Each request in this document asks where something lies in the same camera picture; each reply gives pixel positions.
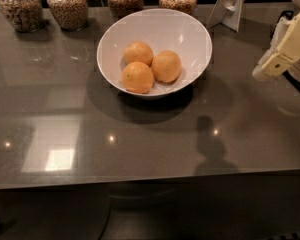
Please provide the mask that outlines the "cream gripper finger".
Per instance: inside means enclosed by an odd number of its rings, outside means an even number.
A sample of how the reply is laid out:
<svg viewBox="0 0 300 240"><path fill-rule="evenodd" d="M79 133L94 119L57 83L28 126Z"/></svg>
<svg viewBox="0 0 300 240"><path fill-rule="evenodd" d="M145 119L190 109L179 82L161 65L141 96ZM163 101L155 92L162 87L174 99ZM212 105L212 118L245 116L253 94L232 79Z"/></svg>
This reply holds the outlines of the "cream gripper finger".
<svg viewBox="0 0 300 240"><path fill-rule="evenodd" d="M262 64L265 75L277 77L300 60L300 13L287 23L287 30L270 57Z"/></svg>
<svg viewBox="0 0 300 240"><path fill-rule="evenodd" d="M258 61L256 67L252 72L252 76L257 81L268 81L270 77L263 72L262 66L263 64L270 58L270 56L274 53L275 48L281 42L283 36L285 35L289 25L289 20L282 16L273 32L273 36L270 42L270 48L264 53L264 55Z"/></svg>

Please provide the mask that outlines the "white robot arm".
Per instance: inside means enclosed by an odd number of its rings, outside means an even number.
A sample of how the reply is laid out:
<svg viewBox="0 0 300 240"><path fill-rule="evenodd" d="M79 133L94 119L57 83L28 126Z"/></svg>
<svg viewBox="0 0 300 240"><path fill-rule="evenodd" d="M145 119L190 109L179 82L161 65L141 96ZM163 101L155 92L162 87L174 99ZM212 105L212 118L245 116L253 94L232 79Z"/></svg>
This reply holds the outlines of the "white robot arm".
<svg viewBox="0 0 300 240"><path fill-rule="evenodd" d="M300 9L300 0L291 0ZM252 72L254 79L278 77L300 60L300 12L291 20L281 17L275 27L270 48Z"/></svg>

